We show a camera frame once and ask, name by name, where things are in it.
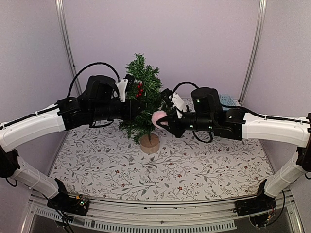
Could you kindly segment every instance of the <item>patterned table surface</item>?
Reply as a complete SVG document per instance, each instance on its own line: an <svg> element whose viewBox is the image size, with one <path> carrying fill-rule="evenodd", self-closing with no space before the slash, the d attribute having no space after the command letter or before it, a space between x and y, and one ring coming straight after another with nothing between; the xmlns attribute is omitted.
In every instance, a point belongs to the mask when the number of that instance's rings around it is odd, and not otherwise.
<svg viewBox="0 0 311 233"><path fill-rule="evenodd" d="M50 176L71 193L143 201L216 200L253 195L272 174L258 140L197 141L156 130L160 150L145 154L118 123L70 131ZM199 132L202 139L206 132Z"/></svg>

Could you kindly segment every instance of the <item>artificial pine branch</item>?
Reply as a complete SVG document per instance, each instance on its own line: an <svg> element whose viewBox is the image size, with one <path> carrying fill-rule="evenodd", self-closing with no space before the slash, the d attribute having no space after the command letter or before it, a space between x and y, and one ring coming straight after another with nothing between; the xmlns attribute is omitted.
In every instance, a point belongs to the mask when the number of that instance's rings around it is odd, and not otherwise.
<svg viewBox="0 0 311 233"><path fill-rule="evenodd" d="M136 59L126 66L127 73L135 77L134 85L127 93L127 98L139 101L144 106L144 110L133 121L121 122L119 128L124 130L129 138L133 137L134 141L139 143L139 139L144 134L150 135L155 129L151 117L162 107L160 92L162 82L157 77L159 68L145 65L146 59L143 54L135 54L135 57Z"/></svg>

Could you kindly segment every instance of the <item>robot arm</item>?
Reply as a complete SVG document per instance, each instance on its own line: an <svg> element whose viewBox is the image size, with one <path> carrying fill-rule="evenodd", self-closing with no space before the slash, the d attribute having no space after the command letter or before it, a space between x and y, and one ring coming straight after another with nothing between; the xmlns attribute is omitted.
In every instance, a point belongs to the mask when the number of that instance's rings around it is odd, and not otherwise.
<svg viewBox="0 0 311 233"><path fill-rule="evenodd" d="M215 136L229 139L266 139L297 146L297 152L291 160L260 183L254 199L235 203L238 215L276 207L275 197L300 176L311 171L311 114L308 117L284 118L256 114L243 107L224 111L217 90L208 87L197 88L192 91L191 97L195 112L184 107L177 93L164 90L162 98L173 109L158 120L157 125L176 137L181 137L185 130L193 131L194 135L196 131L207 131L211 136L210 141L213 132Z"/></svg>
<svg viewBox="0 0 311 233"><path fill-rule="evenodd" d="M41 192L50 200L49 207L86 215L86 198L69 197L60 180L47 177L30 166L18 155L15 148L38 137L68 131L81 125L104 127L114 119L133 119L141 112L137 101L125 97L128 86L133 82L134 77L130 75L117 84L107 76L91 76L86 90L79 97L59 100L41 111L0 124L0 177L10 177ZM96 125L101 120L108 120L110 123Z"/></svg>

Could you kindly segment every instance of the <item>pink fluffy pom-pom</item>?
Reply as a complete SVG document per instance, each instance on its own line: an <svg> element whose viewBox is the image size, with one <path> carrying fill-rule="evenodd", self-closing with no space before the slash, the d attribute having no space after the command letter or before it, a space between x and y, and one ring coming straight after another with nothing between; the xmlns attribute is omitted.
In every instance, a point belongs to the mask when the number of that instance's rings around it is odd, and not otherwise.
<svg viewBox="0 0 311 233"><path fill-rule="evenodd" d="M152 118L151 118L151 121L152 121L152 123L154 124L154 126L156 126L156 127L159 128L159 129L163 129L162 127L158 126L158 125L156 124L156 122L157 122L158 120L160 120L161 118L166 117L166 116L167 116L166 112L164 112L164 111L157 111L157 112L154 112L154 113L153 113ZM162 124L162 125L169 125L167 121L161 122L161 124Z"/></svg>

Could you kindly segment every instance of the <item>white wall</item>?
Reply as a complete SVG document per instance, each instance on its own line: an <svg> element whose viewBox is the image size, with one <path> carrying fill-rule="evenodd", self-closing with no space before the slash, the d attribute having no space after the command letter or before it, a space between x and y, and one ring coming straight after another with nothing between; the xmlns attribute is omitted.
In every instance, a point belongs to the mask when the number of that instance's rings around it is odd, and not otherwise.
<svg viewBox="0 0 311 233"><path fill-rule="evenodd" d="M192 81L238 98L253 45L259 0L64 1L77 70L110 63L123 78L134 53L160 68L166 88ZM84 89L92 67L80 78ZM178 93L189 97L191 86Z"/></svg>
<svg viewBox="0 0 311 233"><path fill-rule="evenodd" d="M66 96L71 75L54 0L3 0L0 7L0 122L47 107ZM47 173L63 133L18 148L29 164ZM0 232L20 231L30 196L0 179Z"/></svg>
<svg viewBox="0 0 311 233"><path fill-rule="evenodd" d="M311 112L311 1L268 0L258 56L245 105L257 112L300 117ZM278 170L295 146L265 141ZM311 182L292 185L306 232L311 232Z"/></svg>

